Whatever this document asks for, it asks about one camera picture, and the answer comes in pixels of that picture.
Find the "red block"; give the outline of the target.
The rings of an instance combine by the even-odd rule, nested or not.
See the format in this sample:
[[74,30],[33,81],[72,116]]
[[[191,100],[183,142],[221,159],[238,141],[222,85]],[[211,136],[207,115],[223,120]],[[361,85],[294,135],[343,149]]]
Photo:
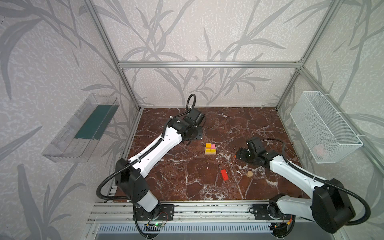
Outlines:
[[222,175],[223,181],[228,181],[229,180],[228,173],[227,173],[227,171],[225,169],[221,170],[221,175]]

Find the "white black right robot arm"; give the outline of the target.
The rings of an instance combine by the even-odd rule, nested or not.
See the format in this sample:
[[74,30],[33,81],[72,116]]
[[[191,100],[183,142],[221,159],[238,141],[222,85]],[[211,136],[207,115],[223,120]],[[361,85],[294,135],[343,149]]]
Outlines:
[[279,194],[269,199],[266,212],[271,219],[281,220],[291,216],[290,220],[272,227],[274,236],[284,238],[289,234],[296,217],[315,222],[327,233],[334,234],[343,226],[356,226],[365,223],[371,217],[369,204],[359,195],[344,188],[336,180],[318,177],[288,161],[285,156],[286,143],[282,144],[282,152],[266,150],[265,140],[253,137],[247,140],[246,148],[239,148],[235,157],[248,164],[264,167],[301,189],[308,199],[294,198]]

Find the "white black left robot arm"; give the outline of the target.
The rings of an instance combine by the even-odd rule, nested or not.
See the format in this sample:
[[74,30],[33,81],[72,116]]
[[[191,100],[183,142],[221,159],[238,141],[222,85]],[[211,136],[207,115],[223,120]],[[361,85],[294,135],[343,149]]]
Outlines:
[[[120,159],[116,171],[97,187],[97,197],[105,201],[127,200],[135,207],[156,214],[161,204],[150,191],[146,177],[172,148],[185,141],[191,142],[203,138],[202,122],[205,115],[195,108],[196,100],[196,95],[191,94],[187,100],[186,111],[169,117],[161,134],[152,143],[130,159]],[[123,196],[111,197],[101,193],[104,185],[113,179],[117,181],[118,188],[124,192]]]

